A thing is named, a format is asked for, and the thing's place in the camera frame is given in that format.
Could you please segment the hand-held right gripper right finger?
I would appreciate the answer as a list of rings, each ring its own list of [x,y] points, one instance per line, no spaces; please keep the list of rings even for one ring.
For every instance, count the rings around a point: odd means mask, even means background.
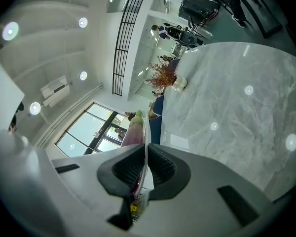
[[[273,207],[251,182],[212,158],[148,147],[154,189],[138,221],[144,237],[250,237]]]

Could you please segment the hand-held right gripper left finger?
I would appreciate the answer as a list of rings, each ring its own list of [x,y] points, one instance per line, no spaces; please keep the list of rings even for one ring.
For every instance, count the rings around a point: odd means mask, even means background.
[[[147,168],[143,144],[54,159],[52,164],[78,200],[99,215],[99,222],[125,231],[133,226],[131,203],[142,189]]]

